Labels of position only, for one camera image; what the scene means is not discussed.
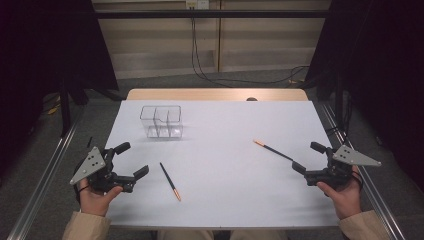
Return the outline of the clear acrylic pen holder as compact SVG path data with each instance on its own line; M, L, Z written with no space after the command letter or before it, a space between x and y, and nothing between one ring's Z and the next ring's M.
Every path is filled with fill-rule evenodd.
M182 109L178 105L143 106L140 120L148 138L178 139L183 135Z

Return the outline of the person's right hand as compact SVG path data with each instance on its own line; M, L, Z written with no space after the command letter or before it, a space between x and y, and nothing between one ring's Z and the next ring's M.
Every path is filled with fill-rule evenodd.
M318 182L317 187L332 200L340 220L361 212L360 186L356 181L351 180L340 190L335 190L324 182Z

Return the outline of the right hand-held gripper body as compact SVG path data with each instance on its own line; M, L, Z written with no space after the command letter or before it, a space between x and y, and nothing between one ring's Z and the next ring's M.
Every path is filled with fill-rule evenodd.
M368 157L346 145L337 150L326 147L327 166L322 170L306 171L304 178L308 186L316 186L318 182L324 182L333 189L346 186L351 179L355 179L353 166L380 167L382 163Z

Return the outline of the white table mat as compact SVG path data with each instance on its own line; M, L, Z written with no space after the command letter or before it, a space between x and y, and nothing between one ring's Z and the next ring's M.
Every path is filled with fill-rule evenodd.
M118 196L108 216L129 228L311 228L337 223L330 199L310 187L291 161L309 170L325 167L311 142L329 140L310 101L182 101L183 135L151 139L140 120L143 101L121 104L108 146L129 142L114 169L149 173L131 194ZM161 167L163 163L182 201Z

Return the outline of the dark curtain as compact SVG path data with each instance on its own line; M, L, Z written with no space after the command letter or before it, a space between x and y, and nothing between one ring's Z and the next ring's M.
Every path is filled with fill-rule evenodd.
M63 88L79 104L118 88L92 0L0 0L0 168Z
M331 0L306 80L348 91L424 191L424 0Z

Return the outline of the black horizontal metal bar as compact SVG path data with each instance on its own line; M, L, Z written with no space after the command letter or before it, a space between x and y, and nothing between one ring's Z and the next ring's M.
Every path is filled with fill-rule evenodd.
M99 19L154 19L154 18L326 18L328 10L98 10Z

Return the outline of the aluminium floor rail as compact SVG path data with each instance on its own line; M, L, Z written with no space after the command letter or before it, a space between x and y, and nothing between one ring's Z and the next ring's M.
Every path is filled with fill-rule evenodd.
M51 155L49 162L37 182L36 188L31 194L27 204L23 208L17 221L15 222L7 240L25 240L28 232L38 214L38 211L45 199L47 191L52 183L59 165L61 164L66 151L73 139L77 126L84 114L85 107L78 107L76 113L73 115L74 120L71 123L67 132L59 139L54 153Z
M330 127L335 128L334 137L337 139L337 142L341 145L354 148L346 133L341 130L339 125L336 123L336 114L331 108L330 104L323 103L318 107L318 110L324 114L325 119L329 123ZM359 166L359 173L363 179L364 192L366 193L366 196L374 210L379 215L380 220L382 221L390 239L406 240L397 221L395 220L395 217L392 215L391 210L389 209L382 195L377 190L377 187L374 184L368 169L364 166Z

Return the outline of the person's left hand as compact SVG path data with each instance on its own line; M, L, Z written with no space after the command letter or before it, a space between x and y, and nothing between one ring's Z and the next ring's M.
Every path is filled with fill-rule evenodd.
M116 186L107 193L97 192L87 179L82 179L79 185L81 212L101 217L106 216L110 203L123 191L121 186Z

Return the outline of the black pencil with orange end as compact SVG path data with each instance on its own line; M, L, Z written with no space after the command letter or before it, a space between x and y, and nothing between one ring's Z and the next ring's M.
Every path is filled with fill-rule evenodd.
M182 198L181 198L181 196L180 196L177 188L175 187L175 185L174 185L171 177L169 176L166 168L164 167L164 165L163 165L162 162L160 162L159 164L160 164L160 167L161 167L161 169L162 169L162 171L163 171L163 173L164 173L164 175L165 175L165 177L166 177L166 179L167 179L167 181L168 181L168 183L169 183L172 191L174 192L174 195L176 196L177 200L181 202L182 201Z
M271 151L271 152L273 152L273 153L275 153L275 154L277 154L277 155L279 155L279 156L281 156L281 157L283 157L283 158L291 161L291 162L294 162L294 160L292 158L290 158L289 156L287 156L287 155L285 155L285 154L277 151L276 149L274 149L274 148L272 148L272 147L270 147L270 146L268 146L268 145L266 145L266 144L264 144L264 143L262 143L262 142L260 142L258 140L253 140L253 142L255 144L257 144L257 145L259 145L259 146L261 146L261 147L263 147L263 148L265 148L265 149L267 149L267 150L269 150L269 151Z

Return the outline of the black metal post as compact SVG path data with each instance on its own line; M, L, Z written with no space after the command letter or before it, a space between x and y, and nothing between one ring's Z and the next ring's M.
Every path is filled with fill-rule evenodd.
M70 125L71 125L69 97L68 97L68 91L67 91L64 80L62 80L60 84L60 106L61 106L61 115L62 115L61 136L64 137L68 133L70 129Z

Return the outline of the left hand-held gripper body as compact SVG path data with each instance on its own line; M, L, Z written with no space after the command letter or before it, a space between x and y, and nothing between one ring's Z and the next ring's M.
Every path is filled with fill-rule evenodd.
M80 161L70 180L76 186L82 179L87 179L95 191L108 192L113 187L121 186L125 193L132 193L136 180L131 176L119 176L114 171L114 148L101 150L93 147Z

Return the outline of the white wall socket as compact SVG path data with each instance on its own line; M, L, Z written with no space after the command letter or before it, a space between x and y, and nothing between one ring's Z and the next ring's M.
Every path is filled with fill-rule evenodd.
M208 10L209 0L185 0L186 8L189 10Z

